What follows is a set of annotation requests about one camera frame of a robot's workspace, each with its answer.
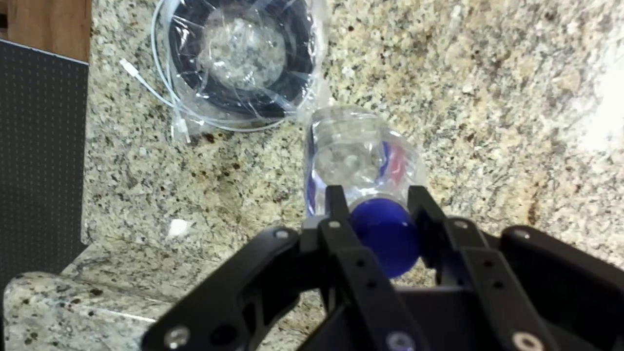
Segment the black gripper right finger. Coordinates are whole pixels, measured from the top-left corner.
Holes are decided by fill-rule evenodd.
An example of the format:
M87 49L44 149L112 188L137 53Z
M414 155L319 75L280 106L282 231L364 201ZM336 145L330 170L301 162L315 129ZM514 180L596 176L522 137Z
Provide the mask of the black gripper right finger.
M477 301L504 351L561 351L504 254L467 219L451 219L424 186L408 190L408 209L426 238L426 264Z

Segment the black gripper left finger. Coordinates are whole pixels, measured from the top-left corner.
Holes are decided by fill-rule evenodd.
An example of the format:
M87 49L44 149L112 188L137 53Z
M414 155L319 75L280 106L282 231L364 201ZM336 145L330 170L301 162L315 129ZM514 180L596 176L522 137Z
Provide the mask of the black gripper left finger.
M327 188L327 215L321 240L332 258L332 285L346 305L356 342L366 351L432 351L375 254L358 240L340 186Z

